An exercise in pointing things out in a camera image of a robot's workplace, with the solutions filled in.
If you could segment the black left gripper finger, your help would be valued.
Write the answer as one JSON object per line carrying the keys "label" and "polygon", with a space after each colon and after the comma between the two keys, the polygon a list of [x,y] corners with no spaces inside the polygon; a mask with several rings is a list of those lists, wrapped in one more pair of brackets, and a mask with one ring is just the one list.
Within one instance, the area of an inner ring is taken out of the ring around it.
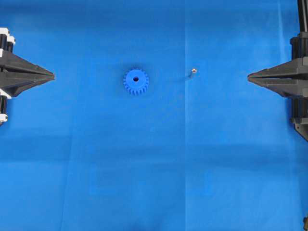
{"label": "black left gripper finger", "polygon": [[17,71],[21,73],[32,73],[54,77],[54,74],[36,64],[10,52],[2,52],[0,56],[0,66],[8,71]]}
{"label": "black left gripper finger", "polygon": [[25,90],[52,80],[54,80],[54,75],[2,73],[0,75],[0,89],[11,97],[17,97]]}

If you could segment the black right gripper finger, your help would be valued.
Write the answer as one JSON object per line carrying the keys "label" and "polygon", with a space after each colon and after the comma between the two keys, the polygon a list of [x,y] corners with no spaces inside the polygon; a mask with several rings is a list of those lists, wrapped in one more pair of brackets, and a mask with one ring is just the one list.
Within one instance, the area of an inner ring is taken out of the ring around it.
{"label": "black right gripper finger", "polygon": [[278,66],[248,75],[251,78],[305,78],[308,76],[308,57],[296,58]]}
{"label": "black right gripper finger", "polygon": [[290,78],[254,78],[248,77],[248,81],[267,88],[285,98],[307,98],[308,81]]}

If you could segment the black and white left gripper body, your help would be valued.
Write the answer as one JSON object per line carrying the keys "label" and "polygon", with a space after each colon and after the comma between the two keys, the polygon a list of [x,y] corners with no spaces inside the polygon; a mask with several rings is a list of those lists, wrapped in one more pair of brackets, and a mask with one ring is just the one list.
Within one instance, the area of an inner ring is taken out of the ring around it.
{"label": "black and white left gripper body", "polygon": [[[3,58],[4,51],[13,52],[15,45],[14,36],[10,35],[9,29],[6,27],[0,28],[0,58]],[[0,125],[2,126],[8,120],[6,113],[7,101],[12,97],[3,89],[0,89]]]}

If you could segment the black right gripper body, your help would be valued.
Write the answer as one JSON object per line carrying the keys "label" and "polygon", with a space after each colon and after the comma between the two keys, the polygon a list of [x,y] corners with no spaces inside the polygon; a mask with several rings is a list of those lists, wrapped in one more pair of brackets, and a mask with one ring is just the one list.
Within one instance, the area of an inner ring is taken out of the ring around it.
{"label": "black right gripper body", "polygon": [[[292,46],[292,60],[295,58],[303,58],[308,55],[308,33],[300,32],[297,37],[290,39]],[[292,117],[291,122],[294,124],[294,129],[307,141],[308,140],[308,125],[302,122],[308,118],[308,98],[296,97],[292,102]]]}

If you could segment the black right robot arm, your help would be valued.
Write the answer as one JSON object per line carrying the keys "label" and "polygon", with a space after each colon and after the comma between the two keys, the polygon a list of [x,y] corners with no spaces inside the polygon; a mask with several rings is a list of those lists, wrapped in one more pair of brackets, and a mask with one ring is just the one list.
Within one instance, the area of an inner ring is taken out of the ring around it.
{"label": "black right robot arm", "polygon": [[297,2],[300,33],[290,39],[291,61],[248,75],[248,81],[291,99],[291,123],[308,139],[308,2]]}

